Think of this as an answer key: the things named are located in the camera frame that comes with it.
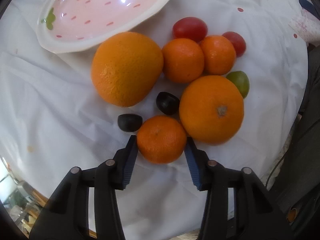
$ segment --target metal screw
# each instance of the metal screw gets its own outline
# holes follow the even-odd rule
[[[250,168],[248,168],[248,167],[245,167],[245,168],[243,169],[243,172],[244,172],[245,174],[251,174],[252,170],[251,170]]]
[[[116,163],[116,162],[115,162],[115,160],[113,160],[113,159],[110,159],[110,160],[107,160],[107,161],[106,161],[106,165],[107,165],[107,166],[113,166],[113,165],[115,165],[115,163]]]
[[[76,174],[79,172],[79,170],[80,170],[79,167],[73,167],[70,171],[71,171],[71,173]]]
[[[211,167],[216,166],[218,163],[215,160],[208,160],[208,165]]]

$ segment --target black olive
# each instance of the black olive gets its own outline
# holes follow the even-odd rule
[[[178,112],[180,100],[168,92],[160,92],[156,99],[159,110],[167,115],[173,115]]]
[[[137,114],[121,114],[118,116],[118,126],[124,132],[135,132],[142,125],[142,117]]]

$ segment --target cherry tomato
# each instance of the cherry tomato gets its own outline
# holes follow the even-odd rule
[[[203,20],[196,17],[187,17],[177,21],[172,29],[175,39],[187,38],[200,42],[208,33],[208,27]]]
[[[233,47],[235,47],[237,57],[241,57],[244,54],[247,49],[247,45],[240,34],[235,32],[226,32],[222,36],[231,41]]]

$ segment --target orange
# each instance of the orange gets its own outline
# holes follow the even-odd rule
[[[160,47],[140,33],[119,33],[103,42],[92,61],[91,78],[108,103],[129,107],[150,92],[163,68]]]
[[[225,77],[204,76],[184,90],[179,114],[193,139],[221,144],[239,130],[244,101],[237,87]]]
[[[236,61],[236,50],[223,36],[208,36],[200,43],[204,53],[204,68],[211,75],[227,74]]]
[[[190,83],[197,79],[204,69],[204,55],[193,40],[175,39],[162,49],[163,73],[172,82]]]
[[[155,164],[167,164],[177,160],[186,143],[187,135],[182,125],[164,115],[146,120],[137,133],[141,154]]]

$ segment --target tangerine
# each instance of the tangerine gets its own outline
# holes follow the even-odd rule
[[[236,61],[236,50],[223,36],[205,37],[200,43],[204,53],[204,68],[211,75],[227,74]]]
[[[162,49],[164,75],[175,83],[190,83],[204,69],[204,55],[198,45],[190,39],[174,39]]]
[[[146,120],[137,133],[141,154],[154,164],[174,162],[181,156],[186,143],[187,135],[182,125],[165,115]]]

